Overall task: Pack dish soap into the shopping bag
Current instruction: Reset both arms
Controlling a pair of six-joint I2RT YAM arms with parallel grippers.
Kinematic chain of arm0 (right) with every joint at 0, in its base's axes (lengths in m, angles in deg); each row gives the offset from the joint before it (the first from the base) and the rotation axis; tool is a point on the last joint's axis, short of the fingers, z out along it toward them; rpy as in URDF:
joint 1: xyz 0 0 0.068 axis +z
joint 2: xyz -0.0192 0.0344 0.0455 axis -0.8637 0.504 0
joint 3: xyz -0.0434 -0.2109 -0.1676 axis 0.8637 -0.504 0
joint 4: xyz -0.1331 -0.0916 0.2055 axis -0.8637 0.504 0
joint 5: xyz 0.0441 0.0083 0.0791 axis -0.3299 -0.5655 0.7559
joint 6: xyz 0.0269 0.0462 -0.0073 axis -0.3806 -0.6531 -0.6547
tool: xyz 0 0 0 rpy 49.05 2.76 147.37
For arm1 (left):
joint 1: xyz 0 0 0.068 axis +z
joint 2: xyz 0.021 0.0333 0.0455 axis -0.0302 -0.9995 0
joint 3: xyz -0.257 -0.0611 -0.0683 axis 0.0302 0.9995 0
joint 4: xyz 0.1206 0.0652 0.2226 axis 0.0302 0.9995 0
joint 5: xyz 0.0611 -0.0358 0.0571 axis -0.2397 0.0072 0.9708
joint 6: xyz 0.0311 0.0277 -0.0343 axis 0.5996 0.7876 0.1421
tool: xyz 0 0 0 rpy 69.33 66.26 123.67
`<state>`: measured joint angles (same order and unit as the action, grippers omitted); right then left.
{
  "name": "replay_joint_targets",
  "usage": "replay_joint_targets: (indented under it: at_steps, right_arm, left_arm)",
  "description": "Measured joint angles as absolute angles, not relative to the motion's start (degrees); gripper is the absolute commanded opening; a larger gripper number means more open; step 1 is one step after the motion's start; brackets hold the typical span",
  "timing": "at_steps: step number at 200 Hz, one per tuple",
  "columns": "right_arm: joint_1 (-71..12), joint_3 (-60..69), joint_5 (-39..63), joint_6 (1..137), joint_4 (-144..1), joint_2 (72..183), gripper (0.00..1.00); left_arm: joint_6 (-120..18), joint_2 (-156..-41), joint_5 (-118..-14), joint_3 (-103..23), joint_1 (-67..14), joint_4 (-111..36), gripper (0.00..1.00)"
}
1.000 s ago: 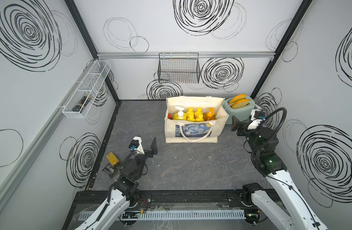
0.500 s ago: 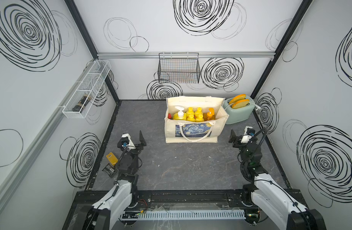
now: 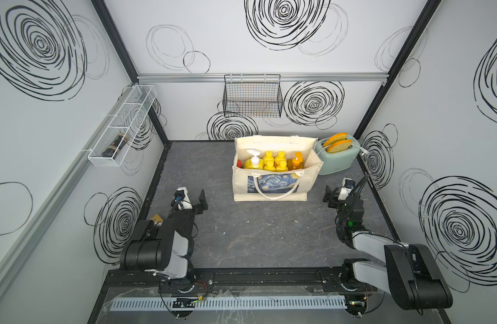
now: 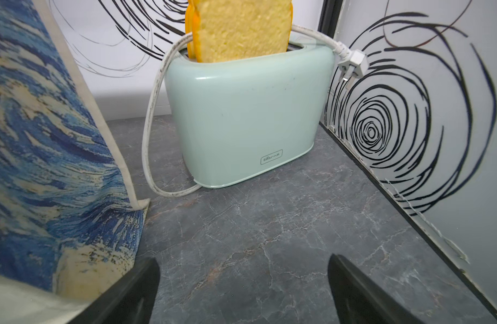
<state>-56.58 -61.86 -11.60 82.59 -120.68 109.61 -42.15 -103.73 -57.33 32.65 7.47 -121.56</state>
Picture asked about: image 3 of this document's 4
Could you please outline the tall orange dish soap bottle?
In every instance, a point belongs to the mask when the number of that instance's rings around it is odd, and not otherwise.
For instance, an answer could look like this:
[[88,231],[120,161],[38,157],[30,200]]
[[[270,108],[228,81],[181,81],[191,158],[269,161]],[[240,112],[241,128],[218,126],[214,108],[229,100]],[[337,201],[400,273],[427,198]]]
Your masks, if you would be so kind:
[[287,161],[289,170],[301,170],[304,168],[304,161],[301,152],[295,152],[294,157]]

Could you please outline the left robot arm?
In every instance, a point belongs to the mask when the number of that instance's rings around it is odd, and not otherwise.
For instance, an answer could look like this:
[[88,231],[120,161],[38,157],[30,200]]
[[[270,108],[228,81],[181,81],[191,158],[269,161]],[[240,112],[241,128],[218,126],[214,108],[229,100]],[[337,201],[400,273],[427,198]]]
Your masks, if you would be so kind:
[[187,188],[178,188],[164,220],[138,222],[121,252],[120,270],[193,284],[196,275],[191,256],[198,234],[195,218],[207,209],[204,190],[201,190],[197,204],[193,205]]

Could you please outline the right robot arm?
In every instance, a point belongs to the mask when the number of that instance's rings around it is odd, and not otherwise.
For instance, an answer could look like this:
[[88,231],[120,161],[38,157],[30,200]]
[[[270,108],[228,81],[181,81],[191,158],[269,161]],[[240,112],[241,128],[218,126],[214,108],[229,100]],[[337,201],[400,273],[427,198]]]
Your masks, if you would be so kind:
[[340,283],[346,290],[372,286],[389,294],[404,310],[448,309],[453,305],[446,283],[429,248],[407,244],[367,229],[361,187],[327,187],[323,201],[336,210],[338,239],[349,248],[364,252],[369,259],[345,259]]

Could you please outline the canvas starry night tote bag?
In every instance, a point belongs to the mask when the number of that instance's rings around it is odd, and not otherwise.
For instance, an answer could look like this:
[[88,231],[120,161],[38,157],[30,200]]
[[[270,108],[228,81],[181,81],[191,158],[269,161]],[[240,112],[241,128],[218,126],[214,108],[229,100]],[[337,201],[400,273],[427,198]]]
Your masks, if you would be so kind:
[[[315,152],[316,138],[256,135],[235,139],[234,143],[232,188],[236,202],[307,200],[323,166]],[[281,172],[238,167],[239,161],[262,161],[268,151],[273,155],[284,152],[287,160],[301,153],[303,166]]]

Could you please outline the yellow pump dish soap bottle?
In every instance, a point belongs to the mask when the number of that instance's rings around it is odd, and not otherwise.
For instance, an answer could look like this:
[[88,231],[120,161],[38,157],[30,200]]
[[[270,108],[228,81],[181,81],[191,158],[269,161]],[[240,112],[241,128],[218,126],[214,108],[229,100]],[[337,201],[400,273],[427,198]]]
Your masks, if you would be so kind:
[[250,159],[246,160],[244,164],[245,169],[256,169],[263,170],[264,161],[259,157],[260,151],[255,149],[249,149],[247,153],[251,156]]

